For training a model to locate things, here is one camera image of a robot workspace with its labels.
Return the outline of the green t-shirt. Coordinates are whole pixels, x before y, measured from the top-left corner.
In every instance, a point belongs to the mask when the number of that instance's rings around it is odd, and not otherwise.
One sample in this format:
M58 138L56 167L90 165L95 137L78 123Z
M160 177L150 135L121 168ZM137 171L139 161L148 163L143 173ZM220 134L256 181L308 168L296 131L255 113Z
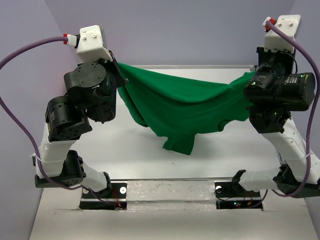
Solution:
M166 137L163 149L184 155L193 151L197 134L222 132L232 121L249 118L244 89L254 72L231 83L172 76L119 63L128 83L118 89L133 120Z

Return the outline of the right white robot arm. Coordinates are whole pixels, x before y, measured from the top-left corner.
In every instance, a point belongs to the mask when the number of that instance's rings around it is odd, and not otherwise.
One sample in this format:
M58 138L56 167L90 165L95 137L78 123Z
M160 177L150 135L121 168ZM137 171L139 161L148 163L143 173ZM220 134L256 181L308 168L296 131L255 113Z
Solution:
M280 166L270 170L239 170L230 190L235 196L247 191L278 190L293 198L320 194L320 160L310 150L293 121L292 112L307 111L315 98L312 72L293 73L295 53L265 51L259 46L258 66L244 88L249 121L276 149Z

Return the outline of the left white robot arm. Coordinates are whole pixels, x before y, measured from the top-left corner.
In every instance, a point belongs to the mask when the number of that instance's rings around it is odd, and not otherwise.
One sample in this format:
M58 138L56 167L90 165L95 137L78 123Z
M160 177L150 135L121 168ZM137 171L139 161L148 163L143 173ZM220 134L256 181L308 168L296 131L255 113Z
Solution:
M90 120L104 124L116 117L117 89L126 80L114 57L101 56L79 63L63 79L66 93L48 102L40 157L33 157L35 187L70 189L80 185L98 198L106 198L113 191L109 175L88 166L71 147L92 131Z

